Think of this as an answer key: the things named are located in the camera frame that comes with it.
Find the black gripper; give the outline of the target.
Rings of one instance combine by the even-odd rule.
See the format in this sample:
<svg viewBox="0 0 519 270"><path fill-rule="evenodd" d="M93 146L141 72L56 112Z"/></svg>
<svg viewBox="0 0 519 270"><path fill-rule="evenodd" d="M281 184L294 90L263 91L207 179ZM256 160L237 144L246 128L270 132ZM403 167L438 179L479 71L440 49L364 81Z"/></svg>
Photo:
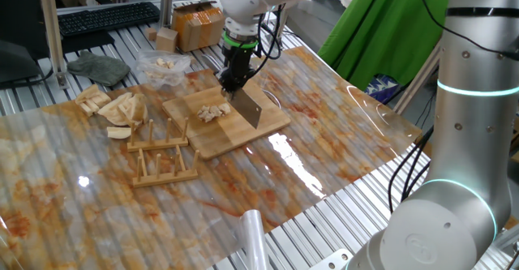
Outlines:
<svg viewBox="0 0 519 270"><path fill-rule="evenodd" d="M224 68L219 74L219 83L226 99L232 99L234 93L241 90L247 81L255 75L251 68L251 55L254 48L238 48L224 45Z"/></svg>

